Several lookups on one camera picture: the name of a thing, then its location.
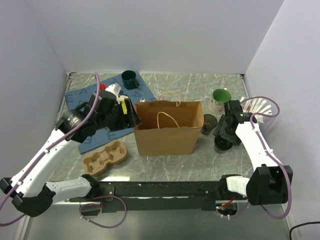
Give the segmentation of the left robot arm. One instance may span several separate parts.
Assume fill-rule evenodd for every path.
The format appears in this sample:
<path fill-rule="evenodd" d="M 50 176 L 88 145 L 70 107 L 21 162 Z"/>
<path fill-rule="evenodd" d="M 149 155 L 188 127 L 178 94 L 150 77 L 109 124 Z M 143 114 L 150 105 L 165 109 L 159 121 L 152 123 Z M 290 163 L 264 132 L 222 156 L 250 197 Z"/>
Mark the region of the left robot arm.
<path fill-rule="evenodd" d="M 12 198 L 12 204 L 21 213 L 37 217 L 60 201 L 94 201 L 98 197 L 100 184 L 89 174 L 72 180 L 48 181 L 69 152 L 98 130 L 116 132 L 141 123 L 128 96 L 105 92 L 98 99 L 95 97 L 93 93 L 88 102 L 66 111 L 33 159 L 15 176 L 1 179 L 1 190 Z"/>

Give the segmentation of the brown paper bag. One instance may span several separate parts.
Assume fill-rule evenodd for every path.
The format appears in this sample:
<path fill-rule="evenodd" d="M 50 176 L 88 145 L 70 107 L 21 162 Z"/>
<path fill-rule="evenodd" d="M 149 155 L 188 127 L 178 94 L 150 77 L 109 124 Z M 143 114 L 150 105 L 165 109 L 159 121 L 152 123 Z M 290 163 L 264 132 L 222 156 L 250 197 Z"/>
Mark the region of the brown paper bag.
<path fill-rule="evenodd" d="M 134 109 L 141 124 L 133 128 L 140 156 L 192 154 L 204 125 L 200 101 L 137 102 Z"/>

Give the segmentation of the black plastic lid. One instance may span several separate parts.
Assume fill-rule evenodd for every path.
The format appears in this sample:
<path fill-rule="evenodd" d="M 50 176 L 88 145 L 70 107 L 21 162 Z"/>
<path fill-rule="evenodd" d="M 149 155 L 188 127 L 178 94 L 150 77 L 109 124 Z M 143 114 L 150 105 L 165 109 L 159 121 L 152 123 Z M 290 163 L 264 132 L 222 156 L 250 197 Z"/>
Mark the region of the black plastic lid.
<path fill-rule="evenodd" d="M 214 144 L 220 147 L 222 146 L 233 146 L 233 143 L 217 135 L 214 139 Z"/>

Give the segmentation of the cardboard cup carrier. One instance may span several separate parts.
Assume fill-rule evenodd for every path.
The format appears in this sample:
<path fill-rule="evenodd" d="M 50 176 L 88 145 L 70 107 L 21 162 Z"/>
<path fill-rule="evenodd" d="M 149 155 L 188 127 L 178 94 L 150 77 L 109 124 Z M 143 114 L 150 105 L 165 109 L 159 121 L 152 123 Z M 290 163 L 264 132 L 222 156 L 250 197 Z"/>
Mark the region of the cardboard cup carrier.
<path fill-rule="evenodd" d="M 101 151 L 87 154 L 82 160 L 84 172 L 91 176 L 103 173 L 109 165 L 119 164 L 128 156 L 128 150 L 121 140 L 113 140 Z"/>

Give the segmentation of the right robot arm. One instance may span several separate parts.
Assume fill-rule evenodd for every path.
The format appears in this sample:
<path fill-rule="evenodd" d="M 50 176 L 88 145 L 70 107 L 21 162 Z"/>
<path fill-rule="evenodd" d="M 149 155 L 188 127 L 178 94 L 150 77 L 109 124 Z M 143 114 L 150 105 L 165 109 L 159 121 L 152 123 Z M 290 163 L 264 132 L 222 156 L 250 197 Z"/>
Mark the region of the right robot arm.
<path fill-rule="evenodd" d="M 284 204 L 290 199 L 293 170 L 275 157 L 263 138 L 258 121 L 251 112 L 242 109 L 239 100 L 224 104 L 224 114 L 213 131 L 214 149 L 225 153 L 242 144 L 253 167 L 251 177 L 237 174 L 223 175 L 219 181 L 219 195 L 230 199 L 239 194 L 253 206 Z"/>

